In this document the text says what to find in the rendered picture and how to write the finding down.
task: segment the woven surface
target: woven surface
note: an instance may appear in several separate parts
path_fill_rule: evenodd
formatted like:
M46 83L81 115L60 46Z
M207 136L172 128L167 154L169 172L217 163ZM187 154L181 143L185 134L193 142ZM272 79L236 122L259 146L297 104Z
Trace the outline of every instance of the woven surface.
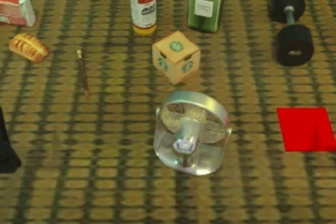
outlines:
M24 163L0 176L1 224L335 223L335 155L284 154L276 107L324 106L336 121L336 0L307 1L301 23L316 53L292 69L272 60L282 25L269 22L267 0L226 0L210 35L187 28L187 0L159 0L149 37L132 32L128 0L33 5L33 28L0 29L0 104ZM177 29L200 46L202 62L173 87L152 67L151 45ZM20 31L48 45L43 63L8 51ZM230 112L233 135L214 174L184 175L155 156L154 111L173 90L206 93Z

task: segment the red square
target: red square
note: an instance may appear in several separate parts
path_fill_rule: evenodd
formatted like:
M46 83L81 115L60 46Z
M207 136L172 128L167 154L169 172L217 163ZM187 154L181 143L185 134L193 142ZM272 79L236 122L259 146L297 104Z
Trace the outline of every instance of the red square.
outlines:
M277 108L286 152L335 152L336 140L325 108Z

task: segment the cardboard box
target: cardboard box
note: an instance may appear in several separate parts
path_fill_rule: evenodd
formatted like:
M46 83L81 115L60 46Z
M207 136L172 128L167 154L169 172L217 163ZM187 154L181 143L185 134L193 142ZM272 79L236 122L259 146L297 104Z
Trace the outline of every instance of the cardboard box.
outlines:
M153 65L172 85L199 70L201 51L183 33L176 31L152 47Z
M30 0L0 0L0 23L33 26L35 20Z

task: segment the green logo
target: green logo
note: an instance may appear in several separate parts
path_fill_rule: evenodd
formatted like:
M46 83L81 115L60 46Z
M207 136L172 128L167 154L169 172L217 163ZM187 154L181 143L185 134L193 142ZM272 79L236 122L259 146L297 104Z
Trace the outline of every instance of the green logo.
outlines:
M186 64L182 67L182 73L187 73L193 68L194 62L188 61Z
M162 71L167 72L167 70L168 70L167 63L162 58L159 58L157 60L158 60L158 63L160 65Z
M169 44L170 49L172 49L174 52L180 52L183 50L183 45L181 42L173 41Z

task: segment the bread loaf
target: bread loaf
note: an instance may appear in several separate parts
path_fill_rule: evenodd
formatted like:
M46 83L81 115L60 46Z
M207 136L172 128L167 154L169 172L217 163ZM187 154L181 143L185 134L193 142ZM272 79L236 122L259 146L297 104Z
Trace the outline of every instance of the bread loaf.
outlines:
M10 51L25 57L32 62L41 62L49 54L48 48L29 34L17 34L9 42Z

